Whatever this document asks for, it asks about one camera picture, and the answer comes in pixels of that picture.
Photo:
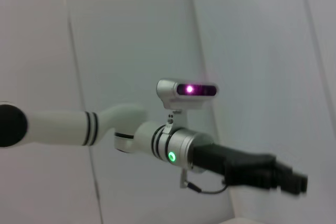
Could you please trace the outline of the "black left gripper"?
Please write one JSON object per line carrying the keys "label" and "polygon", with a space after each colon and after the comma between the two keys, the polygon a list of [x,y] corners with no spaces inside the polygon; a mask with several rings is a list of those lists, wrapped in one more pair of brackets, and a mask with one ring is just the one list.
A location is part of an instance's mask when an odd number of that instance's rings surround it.
{"label": "black left gripper", "polygon": [[292,167],[276,161],[270,154],[252,154],[209,144],[193,148],[193,164],[222,175],[227,186],[270,190],[278,187],[278,177],[282,191],[296,196],[307,193],[308,177],[293,174]]}

